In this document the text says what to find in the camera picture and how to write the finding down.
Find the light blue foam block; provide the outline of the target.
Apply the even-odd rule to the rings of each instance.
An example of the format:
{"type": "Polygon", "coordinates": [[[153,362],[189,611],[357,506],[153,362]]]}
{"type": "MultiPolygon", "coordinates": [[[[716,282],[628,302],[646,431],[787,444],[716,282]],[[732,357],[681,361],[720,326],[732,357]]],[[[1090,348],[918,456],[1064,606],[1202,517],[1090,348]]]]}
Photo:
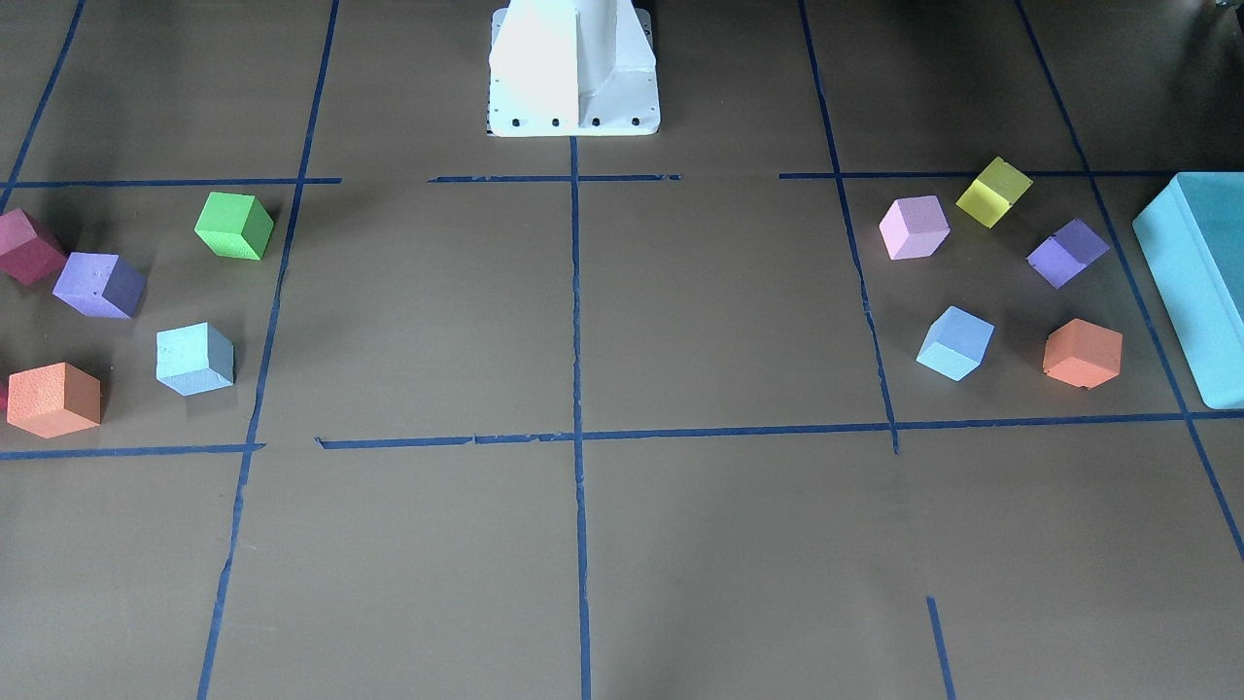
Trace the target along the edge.
{"type": "Polygon", "coordinates": [[[156,380],[179,395],[234,385],[234,344],[208,323],[157,332],[156,380]]]}
{"type": "Polygon", "coordinates": [[[995,327],[955,306],[948,306],[921,342],[916,361],[926,368],[963,380],[982,366],[995,327]]]}

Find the pink foam block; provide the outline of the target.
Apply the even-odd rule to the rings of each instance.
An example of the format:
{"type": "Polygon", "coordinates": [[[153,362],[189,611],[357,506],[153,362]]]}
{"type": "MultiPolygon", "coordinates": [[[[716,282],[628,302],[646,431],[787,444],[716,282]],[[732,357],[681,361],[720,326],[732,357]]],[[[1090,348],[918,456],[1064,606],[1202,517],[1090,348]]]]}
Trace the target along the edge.
{"type": "Polygon", "coordinates": [[[937,195],[904,196],[889,204],[880,221],[880,234],[884,252],[893,261],[924,259],[945,242],[950,223],[937,195]]]}

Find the yellow foam block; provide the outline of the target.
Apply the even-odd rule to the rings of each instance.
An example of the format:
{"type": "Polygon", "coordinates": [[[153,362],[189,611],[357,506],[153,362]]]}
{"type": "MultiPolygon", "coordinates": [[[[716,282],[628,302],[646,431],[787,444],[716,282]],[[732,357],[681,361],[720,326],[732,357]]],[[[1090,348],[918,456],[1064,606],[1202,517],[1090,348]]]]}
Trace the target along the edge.
{"type": "Polygon", "coordinates": [[[955,200],[955,206],[984,228],[994,228],[1033,187],[1033,179],[995,157],[955,200]]]}

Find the green foam block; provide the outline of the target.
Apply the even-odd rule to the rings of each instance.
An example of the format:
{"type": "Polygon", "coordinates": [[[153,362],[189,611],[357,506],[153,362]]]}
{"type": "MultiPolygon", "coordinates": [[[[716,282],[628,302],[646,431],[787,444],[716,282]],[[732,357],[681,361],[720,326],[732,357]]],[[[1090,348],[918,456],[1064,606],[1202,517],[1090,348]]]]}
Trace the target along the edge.
{"type": "Polygon", "coordinates": [[[274,221],[258,196],[210,191],[192,230],[219,257],[260,261],[274,221]]]}

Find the purple foam block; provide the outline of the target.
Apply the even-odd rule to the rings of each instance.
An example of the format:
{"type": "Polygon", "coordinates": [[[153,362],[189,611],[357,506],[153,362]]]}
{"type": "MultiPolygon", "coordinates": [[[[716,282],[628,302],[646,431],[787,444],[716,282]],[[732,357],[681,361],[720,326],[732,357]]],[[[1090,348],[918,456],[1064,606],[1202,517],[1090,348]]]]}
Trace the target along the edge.
{"type": "Polygon", "coordinates": [[[144,288],[144,276],[119,256],[71,252],[52,293],[81,315],[131,320],[144,288]]]}
{"type": "Polygon", "coordinates": [[[1071,219],[1040,242],[1026,261],[1054,288],[1062,288],[1110,251],[1108,242],[1088,223],[1071,219]]]}

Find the orange foam block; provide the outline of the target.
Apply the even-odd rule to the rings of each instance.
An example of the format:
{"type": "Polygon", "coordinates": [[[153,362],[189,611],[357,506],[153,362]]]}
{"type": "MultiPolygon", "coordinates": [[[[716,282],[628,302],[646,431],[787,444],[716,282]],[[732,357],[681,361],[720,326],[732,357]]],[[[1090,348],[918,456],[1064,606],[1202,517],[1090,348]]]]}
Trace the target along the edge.
{"type": "Polygon", "coordinates": [[[100,426],[101,380],[68,363],[12,373],[6,421],[40,438],[58,438],[100,426]]]}
{"type": "Polygon", "coordinates": [[[1071,320],[1046,337],[1041,368],[1064,384],[1093,389],[1120,375],[1122,364],[1122,333],[1071,320]]]}

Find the teal plastic bin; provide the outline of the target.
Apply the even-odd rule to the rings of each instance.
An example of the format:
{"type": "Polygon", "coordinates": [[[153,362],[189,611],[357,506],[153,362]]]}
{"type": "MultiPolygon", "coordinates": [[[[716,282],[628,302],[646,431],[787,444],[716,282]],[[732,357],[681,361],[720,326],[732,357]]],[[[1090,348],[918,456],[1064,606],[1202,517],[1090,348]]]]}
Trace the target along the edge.
{"type": "Polygon", "coordinates": [[[1135,218],[1200,402],[1243,407],[1243,174],[1179,172],[1135,218]]]}

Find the maroon foam block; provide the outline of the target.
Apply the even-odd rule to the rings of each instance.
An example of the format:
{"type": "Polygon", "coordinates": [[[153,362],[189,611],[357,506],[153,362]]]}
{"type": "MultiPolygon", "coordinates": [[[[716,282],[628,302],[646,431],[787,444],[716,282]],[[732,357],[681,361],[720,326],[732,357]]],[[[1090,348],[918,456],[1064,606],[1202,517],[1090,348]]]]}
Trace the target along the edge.
{"type": "Polygon", "coordinates": [[[58,274],[67,254],[56,236],[22,209],[1,216],[1,270],[22,285],[58,274]]]}

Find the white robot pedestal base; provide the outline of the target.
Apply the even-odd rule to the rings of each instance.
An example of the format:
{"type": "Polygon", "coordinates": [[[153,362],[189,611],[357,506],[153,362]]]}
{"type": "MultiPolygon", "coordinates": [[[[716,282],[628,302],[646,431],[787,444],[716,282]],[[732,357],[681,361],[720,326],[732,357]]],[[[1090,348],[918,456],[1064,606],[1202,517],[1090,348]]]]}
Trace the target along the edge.
{"type": "Polygon", "coordinates": [[[659,129],[653,21],[632,1],[511,1],[493,12],[488,62],[495,137],[659,129]]]}

